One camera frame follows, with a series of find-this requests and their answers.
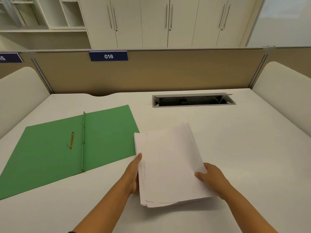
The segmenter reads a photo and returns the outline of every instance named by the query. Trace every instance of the white desk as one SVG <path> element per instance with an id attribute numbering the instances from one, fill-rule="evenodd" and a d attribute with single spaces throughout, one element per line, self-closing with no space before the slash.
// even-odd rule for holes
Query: white desk
<path id="1" fill-rule="evenodd" d="M 232 93 L 236 105 L 152 108 L 155 94 Z M 279 232 L 310 232 L 311 138 L 250 89 L 49 96 L 0 140 L 0 172 L 26 126 L 129 104 L 141 132 L 189 122 L 204 161 Z M 119 179 L 132 157 L 0 200 L 1 232 L 68 232 Z M 166 208 L 132 195 L 114 232 L 240 232 L 219 198 Z"/>

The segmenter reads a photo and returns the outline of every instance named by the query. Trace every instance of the person's right arm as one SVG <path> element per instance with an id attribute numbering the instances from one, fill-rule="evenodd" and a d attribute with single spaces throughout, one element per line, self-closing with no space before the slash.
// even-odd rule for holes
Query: person's right arm
<path id="1" fill-rule="evenodd" d="M 226 201 L 243 233 L 277 233 L 254 206 L 229 183 L 219 168 L 210 163 L 204 163 L 204 166 L 207 173 L 196 172 L 195 176 Z"/>

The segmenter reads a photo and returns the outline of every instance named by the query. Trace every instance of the number plate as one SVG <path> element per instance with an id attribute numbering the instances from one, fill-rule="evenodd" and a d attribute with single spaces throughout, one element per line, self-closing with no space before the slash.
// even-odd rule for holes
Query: number plate
<path id="1" fill-rule="evenodd" d="M 91 61 L 128 61 L 127 50 L 90 51 Z"/>
<path id="2" fill-rule="evenodd" d="M 24 63 L 18 53 L 1 53 L 0 63 Z"/>

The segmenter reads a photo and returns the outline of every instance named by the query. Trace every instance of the person's right hand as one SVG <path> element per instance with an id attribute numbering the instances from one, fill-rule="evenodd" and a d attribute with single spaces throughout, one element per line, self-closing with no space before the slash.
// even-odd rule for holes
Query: person's right hand
<path id="1" fill-rule="evenodd" d="M 194 175 L 205 182 L 205 184 L 215 191 L 223 199 L 224 194 L 232 188 L 222 171 L 215 165 L 204 163 L 207 173 L 196 172 Z"/>

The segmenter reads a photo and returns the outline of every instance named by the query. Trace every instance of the green folder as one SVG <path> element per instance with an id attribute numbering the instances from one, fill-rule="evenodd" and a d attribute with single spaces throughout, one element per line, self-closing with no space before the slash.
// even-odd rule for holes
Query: green folder
<path id="1" fill-rule="evenodd" d="M 135 155 L 135 132 L 128 105 L 26 127 L 0 175 L 0 200 Z"/>

